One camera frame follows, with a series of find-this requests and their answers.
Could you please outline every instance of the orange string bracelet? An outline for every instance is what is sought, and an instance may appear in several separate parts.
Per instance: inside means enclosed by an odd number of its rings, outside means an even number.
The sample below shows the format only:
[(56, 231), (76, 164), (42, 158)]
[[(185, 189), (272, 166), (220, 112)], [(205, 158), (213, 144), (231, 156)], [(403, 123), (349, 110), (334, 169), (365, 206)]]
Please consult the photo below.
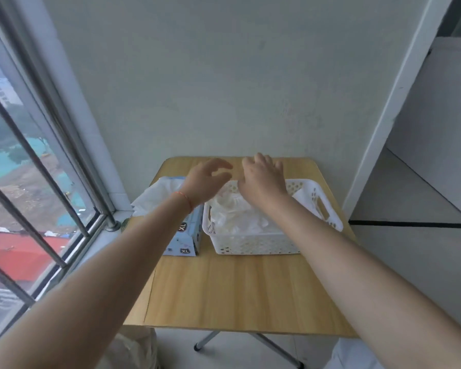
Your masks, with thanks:
[(181, 194), (183, 197), (186, 198), (188, 204), (190, 205), (190, 213), (193, 212), (193, 205), (191, 204), (191, 200), (188, 198), (188, 196), (180, 191), (175, 191), (175, 193)]

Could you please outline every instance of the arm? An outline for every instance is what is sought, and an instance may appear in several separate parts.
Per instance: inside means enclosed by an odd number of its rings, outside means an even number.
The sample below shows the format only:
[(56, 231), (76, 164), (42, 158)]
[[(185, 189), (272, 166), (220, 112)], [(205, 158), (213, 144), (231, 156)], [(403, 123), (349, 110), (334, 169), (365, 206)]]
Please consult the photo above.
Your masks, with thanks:
[[(220, 167), (232, 165), (212, 159), (191, 169), (180, 192), (193, 207), (231, 178), (212, 176)], [(189, 212), (187, 199), (172, 194), (56, 286), (0, 339), (0, 368), (94, 367)]]
[(461, 327), (362, 247), (307, 211), (285, 188), (283, 167), (243, 160), (239, 191), (297, 245), (358, 335), (386, 368), (461, 368)]

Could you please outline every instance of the white plastic basket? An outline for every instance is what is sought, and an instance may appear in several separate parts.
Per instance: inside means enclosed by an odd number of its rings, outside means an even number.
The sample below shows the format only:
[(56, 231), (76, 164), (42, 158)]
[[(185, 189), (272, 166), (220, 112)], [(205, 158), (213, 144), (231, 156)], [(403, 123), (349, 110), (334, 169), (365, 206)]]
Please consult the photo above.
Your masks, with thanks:
[[(323, 207), (329, 215), (325, 221), (339, 232), (343, 230), (342, 221), (335, 210), (333, 210), (321, 186), (316, 181), (309, 179), (287, 179), (286, 183), (289, 195), (293, 195), (299, 189), (303, 188), (315, 203), (318, 204), (318, 200), (321, 200)], [(237, 181), (229, 181), (224, 187), (228, 188), (232, 193), (239, 192), (237, 189)], [(208, 203), (205, 203), (203, 208), (203, 231), (210, 236), (217, 254), (268, 255), (300, 253), (283, 232), (261, 234), (242, 233), (240, 235), (216, 233), (214, 225), (210, 221), (210, 205)]]

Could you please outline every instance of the hand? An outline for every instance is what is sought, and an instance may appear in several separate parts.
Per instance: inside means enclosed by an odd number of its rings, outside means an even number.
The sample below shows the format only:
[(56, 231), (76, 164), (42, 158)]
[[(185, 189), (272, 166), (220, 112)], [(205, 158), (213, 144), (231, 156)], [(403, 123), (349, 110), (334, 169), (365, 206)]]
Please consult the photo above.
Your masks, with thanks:
[(245, 157), (242, 167), (244, 179), (240, 179), (237, 185), (244, 199), (253, 206), (264, 211), (265, 205), (275, 197), (288, 196), (282, 162), (273, 164), (269, 155), (258, 153), (254, 159)]
[(233, 166), (226, 160), (213, 158), (191, 168), (179, 191), (188, 197), (193, 207), (213, 198), (220, 188), (230, 180), (232, 177), (230, 172), (222, 172), (212, 176), (212, 173), (219, 168), (231, 170)]

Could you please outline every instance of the window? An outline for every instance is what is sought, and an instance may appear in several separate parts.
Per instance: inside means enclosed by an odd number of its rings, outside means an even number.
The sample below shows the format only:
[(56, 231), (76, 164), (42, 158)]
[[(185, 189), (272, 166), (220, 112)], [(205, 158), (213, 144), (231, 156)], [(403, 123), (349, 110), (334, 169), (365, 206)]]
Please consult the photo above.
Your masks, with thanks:
[(35, 70), (41, 62), (20, 59), (20, 43), (0, 18), (0, 335), (66, 273), (104, 219), (118, 224), (64, 126), (68, 112)]

